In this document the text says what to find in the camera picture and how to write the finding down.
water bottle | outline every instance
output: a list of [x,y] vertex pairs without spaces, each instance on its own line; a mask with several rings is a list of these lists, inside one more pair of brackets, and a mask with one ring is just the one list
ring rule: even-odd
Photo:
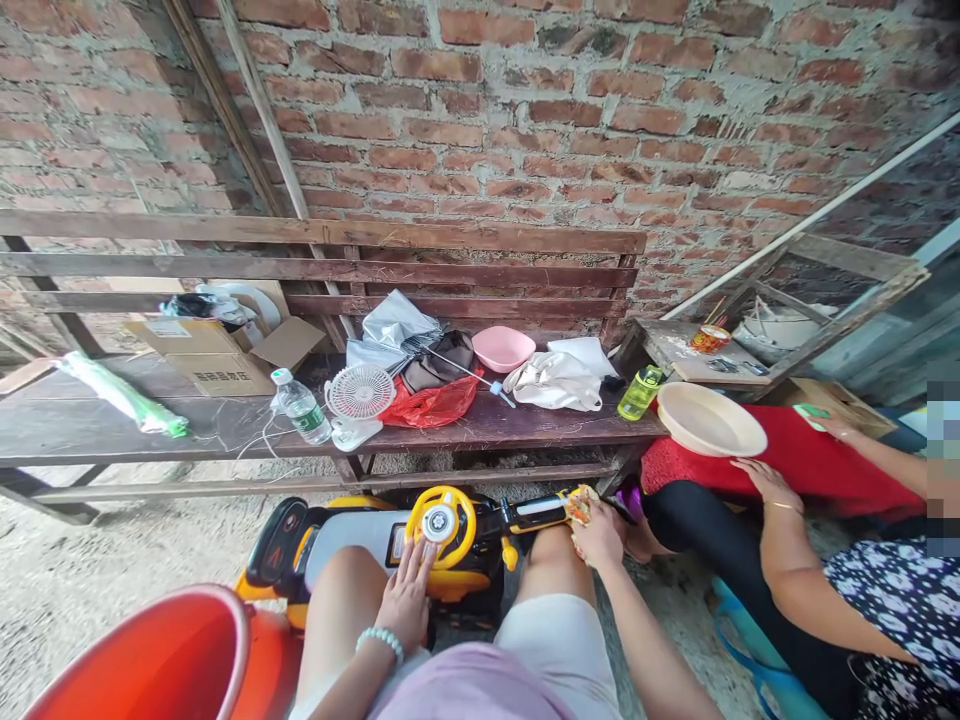
[[300,436],[311,445],[324,443],[333,432],[317,399],[286,368],[274,370],[270,379],[277,386],[276,404],[290,418]]
[[624,420],[636,422],[650,407],[650,403],[657,396],[663,371],[656,365],[647,365],[643,374],[637,373],[630,383],[630,387],[623,394],[623,399],[617,405],[617,414]]

yellow-green water bottle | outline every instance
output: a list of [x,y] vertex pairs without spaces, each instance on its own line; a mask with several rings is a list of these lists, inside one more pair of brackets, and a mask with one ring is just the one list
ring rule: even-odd
[[647,365],[642,373],[637,373],[630,387],[623,394],[620,404],[617,405],[617,413],[620,417],[630,422],[636,422],[642,418],[657,396],[661,380],[663,380],[663,371],[656,365]]

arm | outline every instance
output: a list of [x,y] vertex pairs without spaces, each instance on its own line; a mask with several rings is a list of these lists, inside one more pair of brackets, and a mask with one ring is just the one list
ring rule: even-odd
[[814,418],[837,440],[849,445],[887,475],[920,497],[927,497],[927,461],[867,437],[836,417]]
[[590,503],[590,522],[574,525],[581,552],[600,575],[617,623],[630,679],[650,720],[723,720],[690,666],[660,628],[623,567],[614,511]]
[[[374,627],[393,633],[406,657],[416,651],[427,632],[427,580],[436,559],[437,547],[433,543],[422,538],[416,544],[408,541],[400,566],[383,591]],[[396,662],[392,647],[376,638],[366,638],[309,720],[363,720]]]
[[863,618],[830,584],[820,558],[810,547],[803,502],[766,463],[734,461],[763,496],[760,562],[773,602],[804,632],[858,652],[916,662]]

wooden bench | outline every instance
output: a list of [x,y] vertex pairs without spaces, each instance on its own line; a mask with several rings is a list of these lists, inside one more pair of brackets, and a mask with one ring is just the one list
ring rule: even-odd
[[[381,222],[297,221],[257,217],[103,215],[0,211],[0,227],[9,252],[0,253],[0,274],[17,277],[26,301],[51,316],[73,346],[88,355],[105,353],[80,316],[86,313],[149,313],[166,295],[150,292],[61,291],[54,278],[144,277],[334,281],[340,296],[315,294],[312,286],[291,291],[291,312],[321,315],[338,348],[339,324],[332,315],[359,318],[400,286],[425,313],[462,322],[566,320],[594,321],[609,346],[626,311],[626,292],[636,279],[636,258],[643,233],[600,232],[520,225],[439,226]],[[110,238],[136,248],[137,241],[175,240],[193,251],[185,255],[33,252],[29,238]],[[317,247],[343,257],[261,257],[239,252],[213,253],[198,243],[220,248],[275,247],[294,255]],[[459,253],[450,262],[368,260],[370,249],[393,248]],[[479,253],[482,264],[469,264]],[[496,264],[508,253],[509,264]],[[542,254],[549,254],[548,264]],[[557,260],[568,264],[557,264]],[[500,297],[436,295],[432,286],[500,289]],[[532,292],[532,290],[549,292]],[[89,522],[97,513],[88,502],[145,497],[198,497],[317,490],[374,490],[438,482],[482,484],[596,480],[612,491],[635,465],[639,454],[666,434],[655,417],[629,423],[616,414],[615,396],[606,395],[598,413],[547,411],[521,405],[511,410],[500,399],[479,392],[465,418],[428,431],[386,428],[365,443],[359,455],[339,453],[332,444],[312,447],[296,434],[273,443],[279,457],[330,456],[334,477],[251,478],[180,485],[109,485],[92,481],[114,463],[231,460],[259,434],[269,418],[269,397],[207,398],[162,359],[146,355],[106,358],[104,362],[145,395],[163,402],[190,421],[191,437],[173,440],[144,435],[132,422],[96,399],[86,386],[54,373],[0,402],[0,494],[68,522]],[[313,387],[342,366],[342,356],[313,356],[298,371]],[[595,462],[543,465],[523,469],[464,470],[380,476],[370,474],[377,453],[460,452],[604,446]],[[243,454],[267,459],[262,443]],[[70,487],[54,488],[20,468],[36,465],[93,465]]]

beige plastic basin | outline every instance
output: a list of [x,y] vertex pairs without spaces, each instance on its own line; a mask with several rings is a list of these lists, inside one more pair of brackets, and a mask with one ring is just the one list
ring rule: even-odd
[[753,457],[767,449],[767,434],[733,400],[693,383],[667,383],[657,393],[660,420],[691,452],[710,457]]

